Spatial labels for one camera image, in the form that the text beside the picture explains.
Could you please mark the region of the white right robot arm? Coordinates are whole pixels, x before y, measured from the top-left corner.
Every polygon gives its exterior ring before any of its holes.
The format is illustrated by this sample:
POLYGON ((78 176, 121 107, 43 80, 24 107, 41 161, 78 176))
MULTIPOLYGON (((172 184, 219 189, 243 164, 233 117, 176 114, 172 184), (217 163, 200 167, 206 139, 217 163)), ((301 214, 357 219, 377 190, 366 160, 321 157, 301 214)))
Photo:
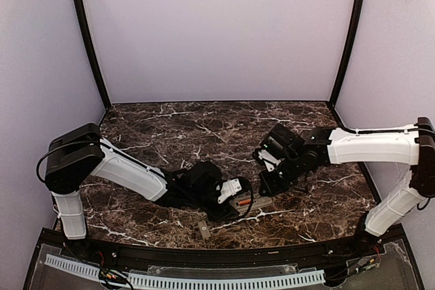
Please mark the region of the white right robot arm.
POLYGON ((276 124, 253 152, 265 167, 260 194, 273 197, 296 185, 299 177, 320 166, 350 162, 409 165, 399 185, 366 213, 356 238, 378 239, 425 199, 434 197, 434 129, 421 117, 415 124, 390 129, 314 128, 306 138, 276 124))

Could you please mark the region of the white remote control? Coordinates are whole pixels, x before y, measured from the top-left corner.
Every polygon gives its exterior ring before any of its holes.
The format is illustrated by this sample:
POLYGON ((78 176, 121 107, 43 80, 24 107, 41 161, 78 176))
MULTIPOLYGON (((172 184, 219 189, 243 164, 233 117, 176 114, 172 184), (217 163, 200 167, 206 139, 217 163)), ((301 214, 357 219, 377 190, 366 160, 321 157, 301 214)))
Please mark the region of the white remote control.
POLYGON ((255 210, 255 209, 264 208, 266 206, 270 206, 273 203, 273 199, 270 197, 255 195, 253 204, 250 204, 249 206, 239 206, 238 202, 244 201, 244 200, 251 201, 251 198, 250 198, 250 196, 241 196, 241 197, 232 199, 230 201, 230 205, 233 206, 235 209, 237 209, 240 214, 244 214, 249 207, 251 207, 251 210, 255 210))

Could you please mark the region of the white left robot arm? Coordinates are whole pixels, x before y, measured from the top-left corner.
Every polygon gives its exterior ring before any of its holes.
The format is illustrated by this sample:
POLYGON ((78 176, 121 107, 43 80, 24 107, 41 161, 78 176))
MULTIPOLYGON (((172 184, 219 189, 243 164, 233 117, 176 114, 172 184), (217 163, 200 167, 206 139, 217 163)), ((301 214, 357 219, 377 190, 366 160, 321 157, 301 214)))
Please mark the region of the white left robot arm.
POLYGON ((87 237, 80 185, 89 176, 111 181, 159 206, 200 209, 212 221, 239 214, 230 204, 242 191, 239 178, 224 180, 221 170, 208 161, 176 171, 147 165, 111 144, 94 123, 54 139, 36 167, 43 163, 46 172, 37 178, 54 197, 69 240, 87 237))

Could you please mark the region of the grey battery cover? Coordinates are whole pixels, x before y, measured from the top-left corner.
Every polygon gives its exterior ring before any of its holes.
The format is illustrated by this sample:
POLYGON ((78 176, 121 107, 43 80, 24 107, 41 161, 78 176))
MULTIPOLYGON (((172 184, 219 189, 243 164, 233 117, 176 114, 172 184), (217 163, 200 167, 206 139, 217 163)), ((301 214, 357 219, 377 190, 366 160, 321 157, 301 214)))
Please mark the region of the grey battery cover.
POLYGON ((209 237, 211 236, 206 221, 199 221, 199 222, 198 222, 198 229, 199 229, 199 231, 200 231, 200 233, 201 233, 201 236, 202 236, 204 239, 207 239, 207 238, 209 238, 209 237))

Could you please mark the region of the orange battery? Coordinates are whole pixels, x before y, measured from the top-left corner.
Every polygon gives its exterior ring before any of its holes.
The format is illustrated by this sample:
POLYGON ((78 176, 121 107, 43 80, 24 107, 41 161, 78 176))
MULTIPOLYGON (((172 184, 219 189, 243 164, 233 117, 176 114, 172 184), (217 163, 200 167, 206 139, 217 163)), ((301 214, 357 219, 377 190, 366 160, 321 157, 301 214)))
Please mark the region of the orange battery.
POLYGON ((250 200, 244 200, 244 201, 239 201, 238 205, 239 206, 249 206, 251 204, 250 200))

